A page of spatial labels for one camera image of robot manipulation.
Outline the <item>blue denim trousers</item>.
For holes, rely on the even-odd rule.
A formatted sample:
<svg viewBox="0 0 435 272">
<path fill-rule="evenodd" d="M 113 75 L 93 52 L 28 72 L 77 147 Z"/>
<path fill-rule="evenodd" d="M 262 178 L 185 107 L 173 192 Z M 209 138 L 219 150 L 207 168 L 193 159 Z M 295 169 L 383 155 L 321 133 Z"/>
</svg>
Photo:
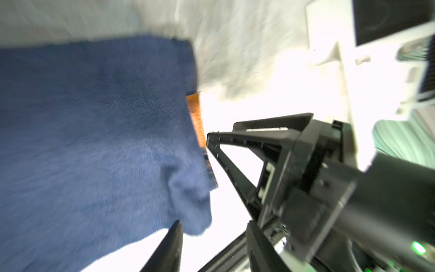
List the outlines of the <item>blue denim trousers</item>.
<svg viewBox="0 0 435 272">
<path fill-rule="evenodd" d="M 203 233 L 196 88 L 186 40 L 2 49 L 1 270 L 78 272 L 175 221 Z"/>
</svg>

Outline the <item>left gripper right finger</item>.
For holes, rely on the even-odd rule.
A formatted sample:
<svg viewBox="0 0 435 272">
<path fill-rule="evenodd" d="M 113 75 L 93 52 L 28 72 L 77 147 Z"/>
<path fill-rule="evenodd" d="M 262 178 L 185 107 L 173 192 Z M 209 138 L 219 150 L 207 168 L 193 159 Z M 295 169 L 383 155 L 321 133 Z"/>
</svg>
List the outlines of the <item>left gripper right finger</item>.
<svg viewBox="0 0 435 272">
<path fill-rule="evenodd" d="M 246 241 L 252 272 L 291 272 L 255 221 L 248 223 Z"/>
</svg>

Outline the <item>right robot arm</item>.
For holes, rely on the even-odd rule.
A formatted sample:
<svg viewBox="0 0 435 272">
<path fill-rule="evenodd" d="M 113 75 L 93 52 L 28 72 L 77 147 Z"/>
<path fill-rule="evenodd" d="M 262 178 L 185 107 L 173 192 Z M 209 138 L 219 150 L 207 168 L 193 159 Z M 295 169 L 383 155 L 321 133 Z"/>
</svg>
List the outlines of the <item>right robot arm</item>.
<svg viewBox="0 0 435 272">
<path fill-rule="evenodd" d="M 432 272 L 435 172 L 408 162 L 404 124 L 435 104 L 433 1 L 311 1 L 310 56 L 339 64 L 351 122 L 240 121 L 207 148 L 251 216 L 205 272 Z"/>
</svg>

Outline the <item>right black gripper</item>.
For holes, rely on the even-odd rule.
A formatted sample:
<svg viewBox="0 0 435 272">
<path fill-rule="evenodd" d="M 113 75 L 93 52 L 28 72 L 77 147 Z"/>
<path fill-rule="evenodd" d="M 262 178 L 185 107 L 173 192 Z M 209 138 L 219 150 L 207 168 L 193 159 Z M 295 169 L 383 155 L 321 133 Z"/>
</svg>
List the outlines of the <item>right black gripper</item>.
<svg viewBox="0 0 435 272">
<path fill-rule="evenodd" d="M 350 124 L 313 119 L 312 113 L 237 122 L 230 132 L 207 135 L 221 165 L 254 221 L 278 219 L 289 232 L 287 248 L 301 261 L 313 259 L 356 188 L 355 143 Z M 272 164 L 265 195 L 222 147 L 247 148 Z"/>
</svg>

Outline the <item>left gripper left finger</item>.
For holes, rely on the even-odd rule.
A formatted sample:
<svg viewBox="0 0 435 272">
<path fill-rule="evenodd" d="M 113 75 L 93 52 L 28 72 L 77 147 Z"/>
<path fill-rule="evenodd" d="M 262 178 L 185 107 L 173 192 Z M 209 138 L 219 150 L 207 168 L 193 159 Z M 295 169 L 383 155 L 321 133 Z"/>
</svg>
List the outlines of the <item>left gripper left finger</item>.
<svg viewBox="0 0 435 272">
<path fill-rule="evenodd" d="M 175 221 L 140 272 L 179 272 L 183 244 L 183 228 Z"/>
</svg>

